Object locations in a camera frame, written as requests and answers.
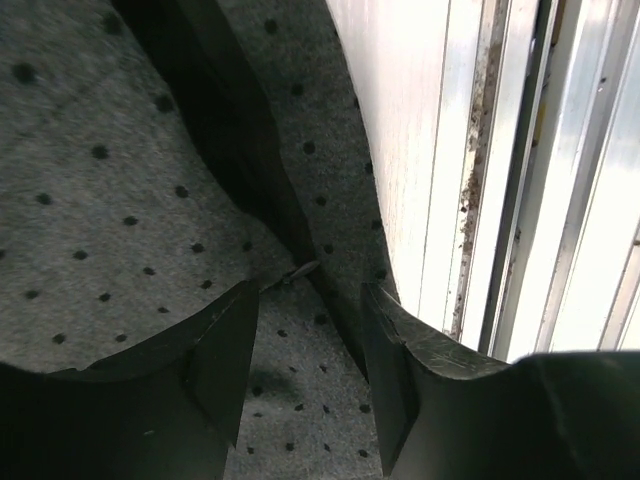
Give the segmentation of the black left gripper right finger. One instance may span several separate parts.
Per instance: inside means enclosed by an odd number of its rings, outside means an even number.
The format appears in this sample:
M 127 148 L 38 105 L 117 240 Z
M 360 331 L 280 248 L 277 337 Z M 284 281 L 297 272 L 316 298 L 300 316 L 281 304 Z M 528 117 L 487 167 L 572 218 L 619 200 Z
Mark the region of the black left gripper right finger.
M 482 355 L 361 290 L 363 344 L 388 479 L 635 479 L 634 351 Z

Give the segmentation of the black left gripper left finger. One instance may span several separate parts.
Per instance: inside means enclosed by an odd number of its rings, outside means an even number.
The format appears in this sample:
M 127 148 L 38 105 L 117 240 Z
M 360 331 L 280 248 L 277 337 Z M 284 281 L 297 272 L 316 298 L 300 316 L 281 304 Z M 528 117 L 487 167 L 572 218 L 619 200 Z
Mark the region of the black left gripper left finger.
M 1 367 L 5 479 L 220 479 L 237 443 L 258 287 L 83 370 Z

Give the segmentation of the grey polka dot skirt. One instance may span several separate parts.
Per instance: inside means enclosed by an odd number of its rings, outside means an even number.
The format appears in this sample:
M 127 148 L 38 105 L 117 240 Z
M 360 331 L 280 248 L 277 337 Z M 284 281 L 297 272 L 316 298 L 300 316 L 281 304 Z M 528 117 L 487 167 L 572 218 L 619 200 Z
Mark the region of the grey polka dot skirt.
M 1 5 L 1 357 L 84 367 L 259 282 L 229 479 L 378 479 L 359 332 L 393 286 L 358 98 L 323 1 L 224 1 L 275 116 L 325 287 L 208 171 L 186 110 L 110 1 Z

